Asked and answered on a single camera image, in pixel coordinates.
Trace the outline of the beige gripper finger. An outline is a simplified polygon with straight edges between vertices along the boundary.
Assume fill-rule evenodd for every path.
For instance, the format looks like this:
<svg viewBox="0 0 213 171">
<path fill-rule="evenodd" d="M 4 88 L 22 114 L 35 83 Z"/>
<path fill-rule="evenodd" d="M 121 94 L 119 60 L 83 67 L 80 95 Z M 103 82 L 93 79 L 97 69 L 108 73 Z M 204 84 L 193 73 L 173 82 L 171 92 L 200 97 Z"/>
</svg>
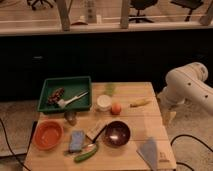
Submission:
<svg viewBox="0 0 213 171">
<path fill-rule="evenodd" d="M 175 111 L 166 111 L 162 114 L 163 124 L 168 126 L 172 120 L 175 118 L 176 112 Z"/>
</svg>

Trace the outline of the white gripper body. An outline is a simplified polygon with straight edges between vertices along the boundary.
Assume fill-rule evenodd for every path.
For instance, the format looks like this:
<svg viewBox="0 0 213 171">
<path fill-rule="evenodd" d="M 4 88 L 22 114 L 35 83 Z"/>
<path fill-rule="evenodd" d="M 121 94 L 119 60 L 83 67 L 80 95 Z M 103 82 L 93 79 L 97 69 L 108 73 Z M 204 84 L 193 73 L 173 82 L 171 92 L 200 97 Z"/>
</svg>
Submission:
<svg viewBox="0 0 213 171">
<path fill-rule="evenodd" d="M 162 113 L 170 112 L 176 108 L 176 105 L 170 103 L 162 92 L 157 95 L 157 100 Z"/>
</svg>

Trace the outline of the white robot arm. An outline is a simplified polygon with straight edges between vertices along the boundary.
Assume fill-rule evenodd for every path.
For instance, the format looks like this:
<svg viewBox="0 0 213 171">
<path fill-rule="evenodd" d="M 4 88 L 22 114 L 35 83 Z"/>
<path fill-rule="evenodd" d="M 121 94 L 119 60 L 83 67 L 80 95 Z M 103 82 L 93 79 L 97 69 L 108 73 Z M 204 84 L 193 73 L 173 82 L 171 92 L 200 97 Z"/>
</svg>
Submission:
<svg viewBox="0 0 213 171">
<path fill-rule="evenodd" d="M 168 126 L 176 116 L 175 108 L 189 100 L 213 116 L 213 87 L 205 83 L 207 67 L 200 62 L 170 70 L 165 77 L 166 86 L 157 95 L 163 124 Z"/>
</svg>

